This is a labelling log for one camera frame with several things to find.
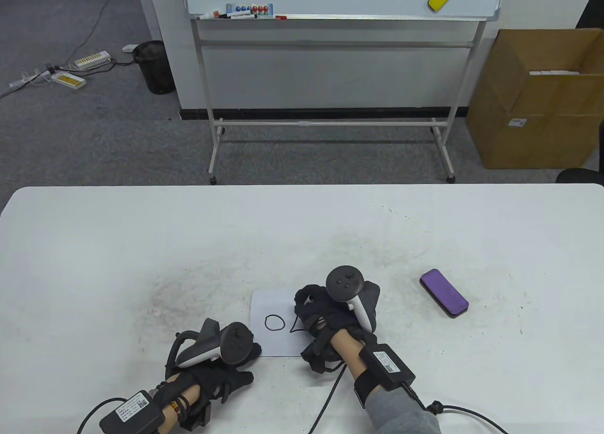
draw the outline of vr controller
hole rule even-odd
[[[180,348],[185,340],[195,340],[192,346],[176,357],[179,368],[192,367],[202,361],[222,358],[227,365],[235,365],[247,357],[254,344],[254,335],[244,324],[233,322],[220,330],[220,324],[206,319],[199,333],[187,330],[175,342]]]
[[[348,304],[363,330],[375,332],[378,285],[365,281],[361,271],[355,267],[339,266],[327,275],[325,286],[333,300]]]

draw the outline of label sticker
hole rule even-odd
[[[139,392],[119,406],[119,408],[115,410],[115,413],[117,413],[119,419],[125,423],[148,405],[149,402],[147,401],[147,398]]]
[[[392,359],[390,358],[390,356],[388,356],[388,354],[386,354],[386,352],[378,351],[374,352],[373,355],[376,356],[376,359],[379,360],[379,362],[386,369],[386,371],[401,372],[401,370],[399,370],[399,367],[394,364],[394,361],[392,361]]]
[[[509,127],[524,127],[524,125],[527,123],[527,119],[526,118],[514,118],[510,121],[510,123],[508,124]]]

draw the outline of whiteboard stand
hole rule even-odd
[[[312,17],[312,18],[324,18],[325,20],[330,20],[329,17]],[[287,14],[287,20],[296,19],[295,17]],[[203,85],[203,95],[205,96],[205,106],[208,111],[208,119],[210,123],[210,132],[212,136],[212,158],[210,160],[210,167],[208,169],[208,173],[210,176],[210,184],[217,184],[216,176],[214,175],[214,170],[218,163],[218,152],[220,150],[220,143],[222,141],[222,136],[226,132],[227,126],[301,126],[301,127],[309,127],[309,126],[370,126],[370,127],[390,127],[390,126],[425,126],[429,127],[434,136],[434,142],[436,143],[436,147],[438,147],[438,153],[440,154],[440,158],[443,161],[443,165],[445,167],[445,171],[447,174],[446,181],[450,184],[455,183],[455,170],[453,169],[453,165],[451,164],[451,158],[449,157],[449,153],[447,151],[447,140],[449,139],[449,134],[451,133],[451,127],[453,126],[453,121],[455,120],[455,114],[457,113],[457,109],[459,108],[459,104],[461,102],[461,93],[466,83],[466,79],[468,77],[468,70],[474,61],[474,57],[476,55],[476,50],[479,46],[480,40],[483,36],[483,32],[485,31],[485,26],[487,23],[487,19],[484,20],[475,20],[472,18],[466,19],[468,22],[477,22],[478,26],[476,28],[476,33],[474,34],[474,39],[469,42],[422,42],[422,41],[326,41],[326,40],[303,40],[303,41],[246,41],[246,40],[205,40],[200,35],[200,30],[198,27],[198,18],[194,18],[191,20],[192,31],[193,31],[193,39],[195,42],[195,48],[198,55],[199,61],[199,70],[201,72],[202,77],[202,85]],[[302,48],[306,50],[310,49],[330,49],[330,50],[358,50],[358,49],[470,49],[468,53],[468,58],[466,58],[466,63],[463,68],[463,72],[461,75],[461,81],[459,84],[459,89],[457,94],[455,95],[455,99],[453,104],[451,105],[451,111],[449,112],[449,117],[446,121],[437,121],[436,118],[432,118],[431,121],[225,121],[224,119],[215,119],[214,117],[214,109],[212,108],[212,100],[210,94],[210,87],[208,82],[207,71],[205,68],[205,63],[203,61],[203,48],[209,47],[239,47],[239,48],[281,48],[281,49],[291,49],[291,48]]]

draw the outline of floor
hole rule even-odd
[[[2,91],[23,70],[62,64],[86,37],[105,0],[0,0]],[[139,0],[111,0],[76,57],[108,50],[121,61],[125,44],[150,38]],[[148,92],[136,66],[93,75],[71,91],[58,84],[26,87],[0,100],[0,210],[15,190],[37,185],[207,184],[211,144],[203,121],[180,121],[175,93]],[[225,143],[219,184],[442,183],[436,146],[426,129],[329,128],[288,131],[288,140],[395,142],[265,143],[283,130],[228,130],[245,147]],[[458,183],[553,182],[557,170],[486,170],[462,120],[449,140]],[[597,165],[594,155],[587,163]]]

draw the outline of white table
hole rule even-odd
[[[254,290],[353,264],[382,287],[378,337],[426,404],[514,434],[601,433],[603,237],[597,186],[19,190],[0,217],[0,432],[73,433],[101,400],[159,383],[176,331],[247,322]],[[418,283],[434,267],[470,301],[456,320]],[[302,359],[253,371],[206,433],[305,433],[335,378]],[[368,432],[345,376],[317,433]]]

